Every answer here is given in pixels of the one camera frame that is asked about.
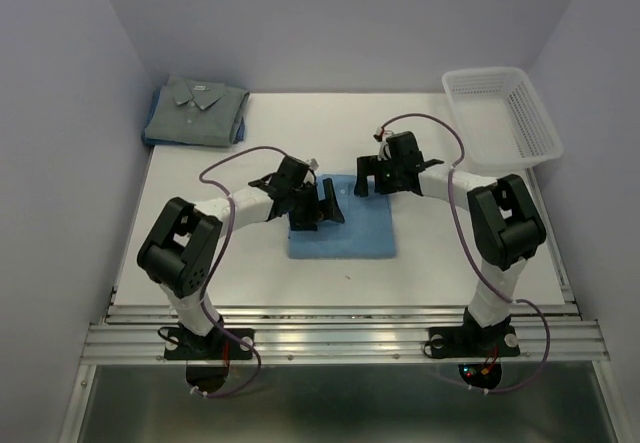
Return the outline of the light blue long sleeve shirt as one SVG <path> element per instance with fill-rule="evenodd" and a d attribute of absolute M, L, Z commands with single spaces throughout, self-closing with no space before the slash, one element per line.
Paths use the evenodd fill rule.
<path fill-rule="evenodd" d="M 343 223 L 324 221 L 315 231 L 293 231 L 288 235 L 288 257 L 315 259 L 389 259 L 396 256 L 396 244 L 389 197 L 374 191 L 368 182 L 368 195 L 354 193 L 356 177 L 323 174 L 331 179 Z"/>

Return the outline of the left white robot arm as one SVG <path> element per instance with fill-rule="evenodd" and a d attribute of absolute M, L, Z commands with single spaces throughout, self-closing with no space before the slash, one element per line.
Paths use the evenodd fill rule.
<path fill-rule="evenodd" d="M 189 332 L 199 356 L 222 345 L 222 317 L 206 287 L 236 230 L 286 216 L 293 231 L 316 231 L 325 221 L 342 224 L 333 181 L 317 184 L 312 166 L 285 156 L 276 171 L 234 193 L 200 203 L 170 199 L 137 254 L 137 265 L 158 284 Z"/>

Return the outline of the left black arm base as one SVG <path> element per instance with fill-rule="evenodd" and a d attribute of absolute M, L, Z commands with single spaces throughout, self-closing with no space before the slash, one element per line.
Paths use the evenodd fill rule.
<path fill-rule="evenodd" d="M 252 351 L 213 329 L 199 336 L 182 325 L 162 326 L 157 335 L 164 341 L 163 358 L 168 361 L 250 361 Z"/>

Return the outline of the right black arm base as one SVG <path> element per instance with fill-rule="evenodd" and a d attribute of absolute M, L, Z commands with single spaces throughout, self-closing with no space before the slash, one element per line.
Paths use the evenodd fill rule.
<path fill-rule="evenodd" d="M 510 347 L 505 342 L 505 333 L 497 337 L 483 338 L 462 327 L 430 327 L 423 343 L 423 354 L 431 359 L 484 359 L 487 356 L 514 358 L 521 352 L 519 345 Z"/>

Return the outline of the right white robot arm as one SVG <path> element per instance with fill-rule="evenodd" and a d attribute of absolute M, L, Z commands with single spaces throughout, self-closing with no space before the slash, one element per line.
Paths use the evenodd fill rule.
<path fill-rule="evenodd" d="M 463 252 L 478 277 L 460 329 L 463 347 L 482 353 L 507 324 L 518 280 L 546 228 L 523 179 L 484 177 L 425 159 L 411 132 L 381 132 L 377 154 L 356 159 L 354 194 L 366 197 L 410 192 L 449 204 Z"/>

